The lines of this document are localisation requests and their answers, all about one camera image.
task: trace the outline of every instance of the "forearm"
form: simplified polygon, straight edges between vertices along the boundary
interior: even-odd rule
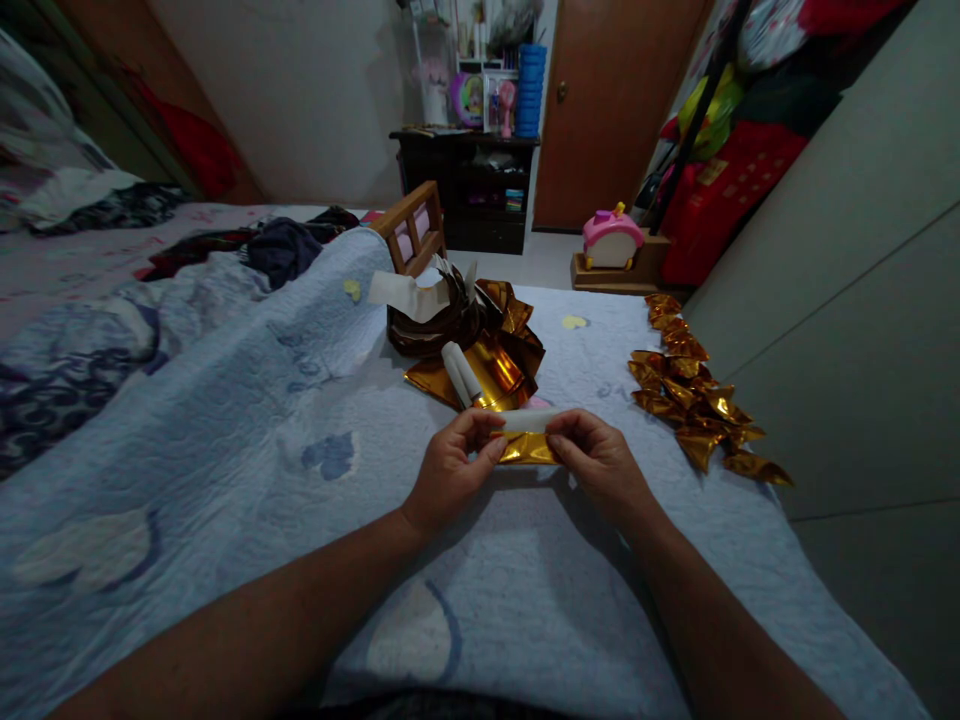
[[[194,613],[54,717],[267,717],[333,659],[424,542],[388,513]]]
[[[622,527],[702,717],[842,714],[773,642],[653,499]]]

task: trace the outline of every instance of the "dark wooden shelf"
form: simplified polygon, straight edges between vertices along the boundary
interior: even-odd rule
[[[496,185],[505,188],[525,189],[530,183],[530,173],[505,173],[482,167],[461,166],[454,170],[454,180]]]
[[[524,212],[491,210],[485,207],[470,207],[469,205],[461,205],[455,208],[454,212],[458,218],[463,218],[464,220],[485,220],[523,225],[527,219],[527,214]]]
[[[398,130],[390,133],[391,140],[424,140],[425,142],[451,142],[451,143],[473,143],[476,145],[499,145],[505,148],[511,147],[536,147],[540,144],[540,137],[535,138],[502,138],[499,135],[489,133],[460,133],[459,135],[437,135],[430,137],[423,133],[412,130]]]
[[[533,150],[540,144],[540,138],[506,140],[483,133],[429,137],[411,131],[392,132],[390,138],[400,141],[398,158],[405,192],[426,180],[434,180],[439,186],[447,247],[517,255],[523,252],[530,170]],[[510,153],[522,172],[504,173],[473,165],[478,145]],[[464,202],[474,193],[492,194],[497,190],[505,194],[507,189],[523,191],[521,211]],[[504,203],[496,203],[494,207],[503,208]]]

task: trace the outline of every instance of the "pink toy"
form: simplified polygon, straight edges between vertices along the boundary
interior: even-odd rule
[[[503,109],[503,122],[500,124],[500,135],[505,138],[513,136],[513,130],[510,129],[510,110],[513,109],[513,101],[517,96],[517,86],[509,80],[500,83],[500,107]]]
[[[597,210],[583,226],[583,254],[587,270],[594,267],[633,267],[633,256],[643,246],[643,232],[629,215],[623,214],[623,203],[613,210]]]

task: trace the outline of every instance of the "person's left hand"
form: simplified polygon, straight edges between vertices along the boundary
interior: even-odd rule
[[[433,436],[417,483],[400,508],[414,529],[431,537],[470,504],[507,446],[506,438],[490,439],[491,430],[505,422],[498,413],[470,408]],[[470,462],[472,452],[477,458]]]

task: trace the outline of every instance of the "bedspread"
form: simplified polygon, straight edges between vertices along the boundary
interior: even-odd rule
[[[44,715],[190,612],[402,502],[453,412],[405,384],[412,363],[365,302],[373,271],[389,269],[379,237],[341,236],[0,486],[0,715]],[[635,405],[626,360],[659,347],[643,299],[516,294],[547,351],[540,400],[623,430],[670,517],[848,717],[925,717],[816,577],[770,488],[719,459],[698,476]],[[688,717],[647,606],[628,551],[566,470],[498,468],[341,654],[323,702],[417,684]]]

